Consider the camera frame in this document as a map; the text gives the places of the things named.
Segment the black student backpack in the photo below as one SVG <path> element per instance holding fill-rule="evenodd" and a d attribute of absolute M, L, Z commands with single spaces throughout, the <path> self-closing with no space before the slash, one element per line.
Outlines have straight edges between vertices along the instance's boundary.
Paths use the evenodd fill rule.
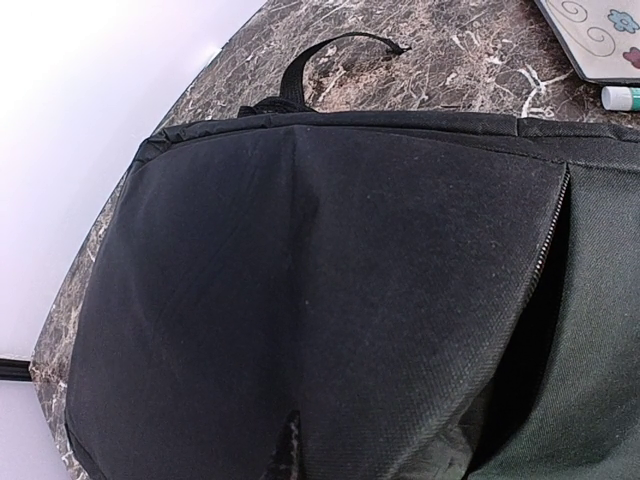
<path fill-rule="evenodd" d="M 639 475 L 639 134 L 319 113 L 301 52 L 234 119 L 135 155 L 65 427 L 93 479 Z"/>

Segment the white glue stick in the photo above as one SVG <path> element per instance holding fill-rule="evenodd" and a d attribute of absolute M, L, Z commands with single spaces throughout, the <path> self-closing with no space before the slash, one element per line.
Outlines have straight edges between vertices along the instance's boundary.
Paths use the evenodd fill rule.
<path fill-rule="evenodd" d="M 601 102 L 607 111 L 639 111 L 640 88 L 605 86 L 601 89 Z"/>

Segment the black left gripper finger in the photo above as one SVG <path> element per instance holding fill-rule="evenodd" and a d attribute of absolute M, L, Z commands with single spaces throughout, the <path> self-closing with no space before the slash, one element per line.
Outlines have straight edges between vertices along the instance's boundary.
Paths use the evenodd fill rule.
<path fill-rule="evenodd" d="M 303 456 L 300 412 L 291 411 L 280 430 L 276 446 L 262 475 L 263 480 L 301 480 Z"/>

